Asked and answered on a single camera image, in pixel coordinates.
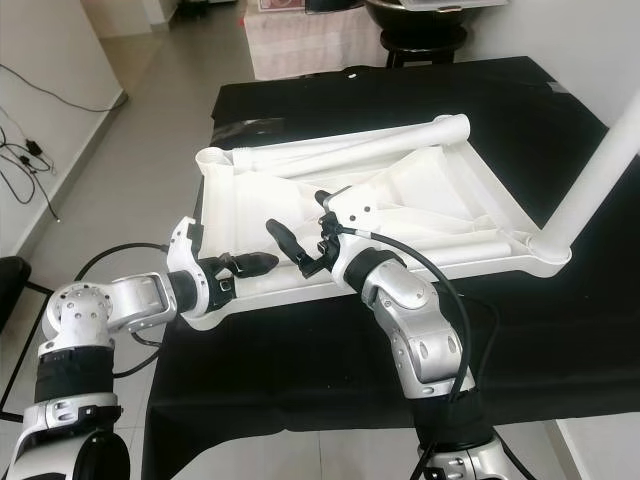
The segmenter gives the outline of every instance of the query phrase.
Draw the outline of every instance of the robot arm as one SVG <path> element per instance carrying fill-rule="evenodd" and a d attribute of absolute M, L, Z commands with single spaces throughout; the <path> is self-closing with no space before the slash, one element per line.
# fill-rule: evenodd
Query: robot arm
<path fill-rule="evenodd" d="M 508 480 L 507 458 L 484 420 L 469 369 L 460 387 L 463 398 L 452 401 L 462 344 L 440 311 L 435 288 L 410 272 L 394 252 L 376 248 L 369 233 L 378 227 L 375 202 L 367 199 L 366 192 L 358 191 L 351 198 L 349 193 L 345 189 L 334 195 L 316 194 L 325 209 L 319 220 L 322 241 L 318 259 L 308 255 L 293 233 L 277 221 L 269 220 L 267 230 L 305 278 L 326 268 L 336 283 L 350 286 L 373 311 L 389 338 L 404 395 L 412 403 L 421 446 L 440 442 L 427 461 L 423 463 L 421 458 L 418 475 L 430 480 Z M 357 217 L 364 217 L 364 221 L 354 224 Z M 363 224 L 368 230 L 359 230 Z M 356 236 L 345 235 L 347 229 Z M 445 425 L 443 418 L 452 424 Z"/>
<path fill-rule="evenodd" d="M 171 238 L 169 273 L 76 282 L 53 293 L 34 405 L 25 410 L 7 479 L 129 478 L 126 446 L 113 433 L 122 409 L 113 393 L 111 335 L 218 309 L 234 298 L 234 276 L 262 275 L 278 262 L 263 253 L 196 260 L 200 238 L 201 227 L 185 218 Z"/>

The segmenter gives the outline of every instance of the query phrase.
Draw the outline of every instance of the white cloth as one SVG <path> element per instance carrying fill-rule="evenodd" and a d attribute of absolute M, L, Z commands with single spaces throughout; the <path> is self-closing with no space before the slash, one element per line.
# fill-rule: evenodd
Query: white cloth
<path fill-rule="evenodd" d="M 249 2 L 244 25 L 257 80 L 385 63 L 380 27 L 365 8 L 307 15 L 260 12 L 255 2 Z"/>

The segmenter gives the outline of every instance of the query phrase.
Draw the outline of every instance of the white wall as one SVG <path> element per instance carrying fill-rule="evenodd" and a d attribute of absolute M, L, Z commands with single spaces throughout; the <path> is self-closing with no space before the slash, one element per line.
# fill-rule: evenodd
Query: white wall
<path fill-rule="evenodd" d="M 640 88 L 640 2 L 511 0 L 471 22 L 464 60 L 527 55 L 605 124 Z M 584 480 L 640 478 L 640 414 L 563 422 Z"/>
<path fill-rule="evenodd" d="M 640 2 L 511 0 L 472 22 L 462 59 L 528 55 L 610 125 L 640 87 Z"/>
<path fill-rule="evenodd" d="M 147 19 L 152 25 L 167 23 L 171 20 L 180 0 L 142 0 Z"/>
<path fill-rule="evenodd" d="M 79 0 L 0 0 L 0 62 L 81 105 L 111 106 L 122 92 Z M 63 105 L 4 70 L 0 105 L 55 160 L 56 176 L 40 174 L 49 193 L 58 189 L 105 116 Z M 2 113 L 0 124 L 12 141 L 22 142 Z M 10 171 L 3 164 L 0 168 Z M 23 206 L 4 185 L 0 188 L 0 255 L 10 255 L 46 206 L 40 193 Z"/>
<path fill-rule="evenodd" d="M 100 38 L 151 32 L 142 0 L 81 0 Z"/>
<path fill-rule="evenodd" d="M 559 422 L 573 444 L 582 480 L 640 478 L 640 413 L 572 418 Z"/>

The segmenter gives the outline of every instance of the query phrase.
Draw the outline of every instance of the gray floor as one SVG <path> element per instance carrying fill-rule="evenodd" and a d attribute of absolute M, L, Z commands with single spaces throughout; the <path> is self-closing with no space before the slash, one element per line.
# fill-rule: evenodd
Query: gray floor
<path fill-rule="evenodd" d="M 179 25 L 169 34 L 131 38 L 130 49 L 126 39 L 105 44 L 131 102 L 59 209 L 62 223 L 48 228 L 30 258 L 34 281 L 55 288 L 70 281 L 87 259 L 113 245 L 164 243 L 178 220 L 192 214 L 199 181 L 193 158 L 210 138 L 209 115 L 218 90 L 227 83 L 253 79 L 238 22 L 241 15 L 242 5 L 219 5 L 207 19 Z M 135 62 L 136 55 L 145 68 Z M 162 270 L 162 257 L 136 251 L 103 262 L 88 278 L 109 281 L 150 269 Z M 27 314 L 19 309 L 16 315 Z M 159 339 L 162 330 L 146 333 Z M 11 343 L 3 337 L 7 345 Z M 150 353 L 126 335 L 116 341 L 116 370 Z M 32 358 L 12 400 L 17 409 L 29 401 L 34 369 Z M 140 475 L 152 379 L 153 366 L 116 381 L 125 409 L 118 433 L 130 448 L 133 479 Z M 18 431 L 15 425 L 0 422 L 0 465 L 8 461 Z M 505 427 L 503 432 L 541 479 L 564 478 L 541 424 Z M 416 444 L 412 430 L 282 432 L 220 445 L 204 452 L 176 478 L 406 479 L 416 460 Z"/>

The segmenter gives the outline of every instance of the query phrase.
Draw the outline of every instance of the stool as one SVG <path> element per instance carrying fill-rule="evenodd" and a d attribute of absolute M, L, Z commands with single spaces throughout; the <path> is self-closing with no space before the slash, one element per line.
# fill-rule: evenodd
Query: stool
<path fill-rule="evenodd" d="M 467 31 L 460 25 L 426 32 L 383 30 L 380 43 L 389 51 L 387 68 L 400 68 L 405 62 L 453 63 L 455 51 L 464 45 Z"/>
<path fill-rule="evenodd" d="M 30 274 L 31 266 L 22 258 L 0 258 L 0 331 L 4 328 L 5 324 L 9 320 L 11 312 L 13 311 L 18 298 L 20 298 L 20 294 L 25 288 L 35 290 L 36 292 L 42 293 L 46 296 L 42 308 L 40 309 L 40 312 L 38 313 L 38 316 L 36 317 L 36 320 L 31 327 L 29 336 L 27 337 L 27 342 L 20 352 L 18 362 L 13 369 L 13 372 L 11 372 L 11 377 L 9 378 L 9 382 L 7 383 L 7 387 L 2 394 L 2 398 L 0 399 L 0 420 L 7 420 L 9 422 L 22 423 L 22 415 L 5 412 L 4 406 L 7 402 L 7 399 L 9 398 L 9 393 L 11 392 L 13 383 L 18 376 L 18 372 L 20 371 L 20 367 L 22 366 L 24 357 L 27 354 L 29 345 L 31 344 L 31 341 L 33 340 L 33 337 L 38 329 L 40 318 L 44 314 L 45 308 L 47 307 L 47 302 L 49 301 L 49 297 L 53 293 L 53 291 L 49 290 L 48 288 L 41 287 L 40 285 L 36 285 L 35 283 L 31 283 L 29 281 Z"/>

